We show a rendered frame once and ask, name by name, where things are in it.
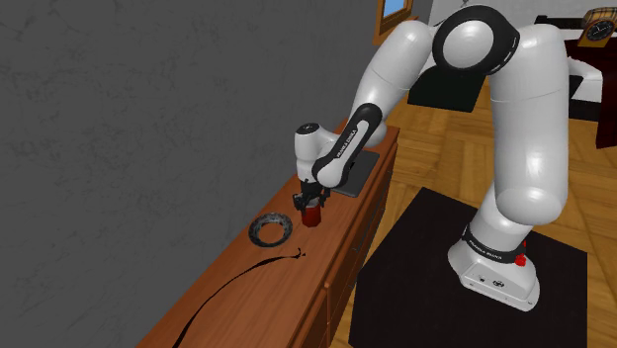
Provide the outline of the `red cup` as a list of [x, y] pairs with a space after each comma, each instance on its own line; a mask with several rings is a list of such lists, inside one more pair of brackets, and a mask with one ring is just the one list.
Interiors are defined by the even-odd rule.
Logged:
[[321, 206], [316, 204], [306, 207], [302, 212], [302, 223], [307, 227], [316, 227], [321, 223]]

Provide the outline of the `wooden framed window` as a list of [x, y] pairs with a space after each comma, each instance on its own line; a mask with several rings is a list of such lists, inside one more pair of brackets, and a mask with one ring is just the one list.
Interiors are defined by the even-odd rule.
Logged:
[[372, 44], [382, 44], [401, 22], [416, 20], [411, 15], [413, 0], [377, 0], [376, 23]]

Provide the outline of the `brown wooden chest of drawers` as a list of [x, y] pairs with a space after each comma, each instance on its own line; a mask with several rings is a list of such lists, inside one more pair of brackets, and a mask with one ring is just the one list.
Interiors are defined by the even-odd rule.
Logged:
[[290, 178], [263, 210], [287, 215], [291, 236], [263, 248], [242, 231], [135, 348], [328, 348], [385, 210], [398, 134], [387, 129], [362, 192], [332, 194], [316, 227]]

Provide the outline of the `dark red wooden cabinet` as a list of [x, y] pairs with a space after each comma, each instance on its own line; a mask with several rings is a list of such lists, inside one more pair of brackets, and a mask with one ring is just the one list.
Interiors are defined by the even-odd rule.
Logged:
[[617, 146], [617, 38], [605, 47], [579, 47], [577, 40], [566, 41], [568, 55], [601, 72], [600, 102], [571, 98], [571, 119], [597, 122], [596, 148]]

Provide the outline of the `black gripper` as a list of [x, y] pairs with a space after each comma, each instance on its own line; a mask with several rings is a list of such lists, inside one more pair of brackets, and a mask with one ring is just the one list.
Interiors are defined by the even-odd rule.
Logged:
[[301, 192], [293, 195], [294, 207], [297, 211], [304, 212], [309, 200], [318, 197], [319, 205], [323, 208], [326, 200], [330, 197], [331, 190], [323, 188], [317, 181], [310, 182], [305, 179], [301, 182]]

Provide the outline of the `grey flat tablet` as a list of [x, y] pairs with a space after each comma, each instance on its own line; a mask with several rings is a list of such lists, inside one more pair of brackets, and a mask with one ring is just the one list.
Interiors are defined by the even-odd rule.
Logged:
[[377, 152], [362, 150], [351, 165], [347, 182], [333, 191], [348, 197], [357, 198], [363, 190], [371, 172], [380, 158]]

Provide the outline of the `wooden mantel clock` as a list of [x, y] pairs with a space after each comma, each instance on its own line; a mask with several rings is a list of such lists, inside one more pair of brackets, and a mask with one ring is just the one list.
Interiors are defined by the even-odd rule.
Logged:
[[577, 41], [580, 47], [605, 47], [617, 29], [617, 7], [588, 10], [582, 19], [583, 29]]

